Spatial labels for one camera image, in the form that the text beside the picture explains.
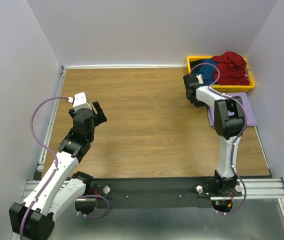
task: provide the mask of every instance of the blue cloth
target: blue cloth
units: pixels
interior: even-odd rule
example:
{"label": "blue cloth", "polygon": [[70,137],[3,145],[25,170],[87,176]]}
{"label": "blue cloth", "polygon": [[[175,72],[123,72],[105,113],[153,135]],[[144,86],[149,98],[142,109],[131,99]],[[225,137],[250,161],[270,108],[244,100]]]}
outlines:
{"label": "blue cloth", "polygon": [[[213,64],[215,66],[218,66],[218,63],[213,61],[212,59],[202,59],[202,63],[209,63]],[[201,68],[195,72],[196,75],[202,74],[203,76],[203,82],[207,85],[210,85],[214,82],[214,71],[216,69],[213,66],[210,65],[202,65]]]}

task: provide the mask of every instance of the white wall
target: white wall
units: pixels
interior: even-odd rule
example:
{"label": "white wall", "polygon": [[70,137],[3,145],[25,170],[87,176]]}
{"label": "white wall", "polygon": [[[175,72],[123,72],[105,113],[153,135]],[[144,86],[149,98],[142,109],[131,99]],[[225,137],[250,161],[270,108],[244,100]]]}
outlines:
{"label": "white wall", "polygon": [[28,0],[64,66],[246,54],[276,0]]}
{"label": "white wall", "polygon": [[256,79],[250,94],[272,173],[284,178],[284,0],[279,0],[248,51]]}
{"label": "white wall", "polygon": [[[59,63],[25,0],[0,0],[0,240],[11,239],[9,208],[21,201],[26,179],[35,172],[39,147],[30,117],[54,94]],[[37,116],[36,132],[44,138],[47,107]]]}

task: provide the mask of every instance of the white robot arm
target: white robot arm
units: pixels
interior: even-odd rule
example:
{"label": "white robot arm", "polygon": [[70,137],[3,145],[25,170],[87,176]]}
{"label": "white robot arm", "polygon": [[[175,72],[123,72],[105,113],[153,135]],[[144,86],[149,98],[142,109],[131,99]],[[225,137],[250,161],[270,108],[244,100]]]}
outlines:
{"label": "white robot arm", "polygon": [[[232,189],[237,185],[236,162],[238,145],[241,136],[238,134],[244,127],[243,109],[233,100],[217,94],[210,86],[203,83],[202,75],[187,74],[183,77],[186,97],[196,107],[214,108],[214,129],[220,136],[219,161],[214,173],[216,184],[214,191]],[[234,97],[242,103],[240,97]]]}
{"label": "white robot arm", "polygon": [[93,177],[83,172],[75,173],[68,184],[61,189],[66,178],[79,165],[89,151],[94,140],[95,127],[107,121],[99,103],[93,102],[97,113],[88,103],[84,92],[69,97],[72,103],[69,114],[73,118],[73,127],[60,143],[58,167],[55,160],[32,193],[22,204],[14,203],[9,216],[13,232],[19,234],[22,219],[30,208],[24,224],[23,236],[31,240],[46,240],[49,238],[57,217],[75,200],[93,190]]}

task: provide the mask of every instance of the lavender towel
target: lavender towel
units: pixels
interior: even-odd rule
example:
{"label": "lavender towel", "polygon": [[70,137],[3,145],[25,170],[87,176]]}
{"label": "lavender towel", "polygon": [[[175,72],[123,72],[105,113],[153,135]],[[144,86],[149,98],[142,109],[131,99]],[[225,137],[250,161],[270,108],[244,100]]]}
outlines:
{"label": "lavender towel", "polygon": [[[234,96],[240,96],[243,102],[243,106],[247,115],[247,126],[248,127],[254,127],[256,126],[257,120],[254,117],[253,111],[252,111],[252,107],[251,107],[251,103],[250,100],[247,96],[247,94],[245,92],[232,92],[232,93],[226,93],[227,95],[234,97]],[[209,125],[211,127],[213,127],[214,125],[214,109],[213,108],[209,108],[208,110],[208,121],[209,121]]]}

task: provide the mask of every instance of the black base bar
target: black base bar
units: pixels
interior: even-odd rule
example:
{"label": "black base bar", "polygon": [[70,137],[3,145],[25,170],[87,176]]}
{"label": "black base bar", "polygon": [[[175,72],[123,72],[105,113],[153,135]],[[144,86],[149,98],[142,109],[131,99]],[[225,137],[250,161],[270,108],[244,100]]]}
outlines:
{"label": "black base bar", "polygon": [[[211,208],[210,197],[217,196],[211,191],[213,183],[214,177],[95,178],[94,188],[107,198],[112,209]],[[235,197],[242,195],[235,189],[231,191]],[[230,196],[230,191],[219,196]],[[91,199],[76,201],[75,209],[89,213],[94,205]],[[98,200],[98,209],[106,206],[103,200]]]}

